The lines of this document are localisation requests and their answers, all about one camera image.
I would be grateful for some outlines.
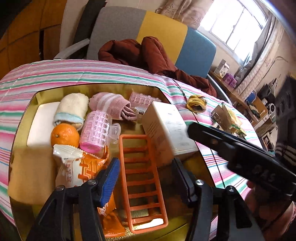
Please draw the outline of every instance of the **metal screw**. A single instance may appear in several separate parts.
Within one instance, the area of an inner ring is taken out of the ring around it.
[[[200,180],[200,179],[196,180],[195,183],[196,183],[198,186],[202,186],[202,185],[204,185],[204,181],[203,181],[203,180]]]
[[[89,180],[87,181],[87,184],[88,184],[88,185],[94,185],[94,184],[96,184],[96,180],[95,180],[95,179],[89,179]]]
[[[57,190],[57,191],[62,191],[62,190],[64,190],[64,188],[65,188],[64,185],[58,185],[58,186],[56,187],[56,190]]]
[[[213,145],[217,145],[217,144],[218,144],[218,141],[217,141],[216,139],[211,139],[211,143],[212,143]]]

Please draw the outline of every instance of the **curtain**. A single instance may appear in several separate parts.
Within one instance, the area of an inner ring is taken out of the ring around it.
[[[214,0],[168,0],[156,13],[196,29]]]
[[[258,86],[272,65],[283,33],[283,26],[273,14],[270,14],[266,26],[255,43],[252,60],[236,74],[238,82],[242,80],[237,92],[243,99],[246,99]]]

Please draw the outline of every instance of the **snack package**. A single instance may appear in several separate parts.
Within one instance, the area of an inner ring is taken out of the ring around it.
[[[92,179],[102,169],[106,159],[83,152],[80,158],[62,158],[63,165],[60,165],[56,186],[64,185],[66,188],[81,186]]]
[[[239,129],[240,126],[242,125],[242,122],[240,119],[236,116],[236,114],[228,108],[224,103],[222,103],[222,109],[226,113],[228,121],[231,123],[231,127],[234,127],[235,129]]]
[[[97,173],[101,169],[106,169],[110,163],[106,146],[102,158],[66,145],[54,145],[53,155],[56,162],[59,163],[56,186],[64,185],[66,188],[80,186],[89,179],[95,178]],[[113,193],[103,208],[98,207],[106,237],[120,237],[124,236],[126,232],[115,213],[112,215],[115,208]]]
[[[243,137],[243,138],[245,138],[245,136],[247,135],[245,130],[243,128],[241,128],[241,127],[236,131],[236,134]]]
[[[220,105],[217,105],[216,108],[211,112],[211,114],[223,131],[231,133],[231,123]]]
[[[106,238],[122,237],[126,234],[126,229],[121,225],[114,211],[100,218]]]

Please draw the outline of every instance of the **chair armrest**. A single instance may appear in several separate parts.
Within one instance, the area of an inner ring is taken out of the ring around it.
[[[71,45],[70,47],[64,49],[63,51],[59,52],[54,59],[59,58],[59,59],[66,59],[68,58],[71,54],[75,53],[76,51],[80,50],[84,46],[89,44],[89,39],[84,39],[81,40],[78,43],[75,43]]]
[[[229,103],[232,105],[230,99],[228,96],[225,94],[225,92],[221,89],[221,87],[216,83],[216,81],[208,74],[206,79],[210,82],[210,84],[214,87],[214,89],[217,92],[217,98],[224,100],[225,102]]]

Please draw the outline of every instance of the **purple box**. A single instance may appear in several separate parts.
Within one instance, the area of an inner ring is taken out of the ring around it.
[[[237,80],[236,79],[233,79],[230,84],[229,84],[231,87],[235,88],[235,86],[237,85]]]
[[[223,77],[223,81],[229,85],[233,80],[234,80],[233,75],[229,73],[226,73],[226,75]]]

